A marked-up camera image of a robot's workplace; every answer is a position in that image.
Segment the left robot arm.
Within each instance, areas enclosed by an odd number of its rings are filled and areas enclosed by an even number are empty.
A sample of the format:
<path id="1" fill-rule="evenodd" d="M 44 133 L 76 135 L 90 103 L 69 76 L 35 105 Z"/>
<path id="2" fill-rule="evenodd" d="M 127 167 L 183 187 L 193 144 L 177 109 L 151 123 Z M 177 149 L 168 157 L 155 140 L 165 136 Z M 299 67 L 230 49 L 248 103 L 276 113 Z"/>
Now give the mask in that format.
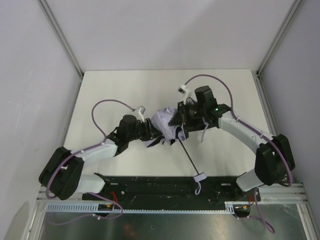
<path id="1" fill-rule="evenodd" d="M 102 142 L 79 150 L 69 150 L 63 146 L 57 148 L 38 180 L 46 188 L 48 199 L 67 200 L 75 193 L 99 194 L 105 188 L 107 179 L 100 173 L 84 174 L 84 168 L 120 155 L 130 142 L 162 139 L 162 133 L 149 118 L 139 120 L 127 114 Z"/>

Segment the lavender folding umbrella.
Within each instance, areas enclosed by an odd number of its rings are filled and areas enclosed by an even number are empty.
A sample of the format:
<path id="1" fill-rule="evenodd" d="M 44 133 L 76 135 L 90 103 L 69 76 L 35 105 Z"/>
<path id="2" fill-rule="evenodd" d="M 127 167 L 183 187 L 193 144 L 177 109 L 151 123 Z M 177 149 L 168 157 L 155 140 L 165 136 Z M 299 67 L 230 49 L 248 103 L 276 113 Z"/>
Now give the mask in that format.
<path id="1" fill-rule="evenodd" d="M 208 176 L 205 172 L 199 172 L 196 165 L 194 164 L 194 161 L 192 160 L 190 154 L 188 153 L 187 149 L 183 144 L 183 141 L 187 139 L 187 134 L 185 133 L 183 125 L 169 125 L 170 121 L 177 112 L 178 110 L 176 108 L 166 107 L 164 109 L 158 110 L 153 115 L 153 117 L 150 120 L 151 124 L 158 131 L 160 131 L 162 135 L 157 137 L 156 139 L 148 140 L 145 143 L 145 146 L 147 148 L 151 148 L 158 144 L 163 145 L 164 143 L 168 143 L 171 146 L 173 143 L 178 141 L 196 172 L 196 175 L 193 177 L 194 182 L 197 184 L 197 188 L 195 189 L 194 194 L 198 196 L 202 190 L 202 181 L 204 181 Z"/>

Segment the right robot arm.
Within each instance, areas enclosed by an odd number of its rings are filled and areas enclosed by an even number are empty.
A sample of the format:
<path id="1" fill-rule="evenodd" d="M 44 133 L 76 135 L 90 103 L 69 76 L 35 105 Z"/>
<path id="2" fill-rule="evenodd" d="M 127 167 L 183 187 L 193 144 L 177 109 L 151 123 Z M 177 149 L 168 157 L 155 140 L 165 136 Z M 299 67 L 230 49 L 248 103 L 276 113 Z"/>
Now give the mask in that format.
<path id="1" fill-rule="evenodd" d="M 291 172 L 296 165 L 286 136 L 272 135 L 241 120 L 231 107 L 217 103 L 207 85 L 195 89 L 196 100 L 192 100 L 186 85 L 178 91 L 182 93 L 183 100 L 177 104 L 177 111 L 168 123 L 178 128 L 176 136 L 187 139 L 190 132 L 218 128 L 237 138 L 255 154 L 253 169 L 235 181 L 242 192 L 262 185 L 271 186 L 284 177 L 288 177 L 290 182 L 293 180 Z"/>

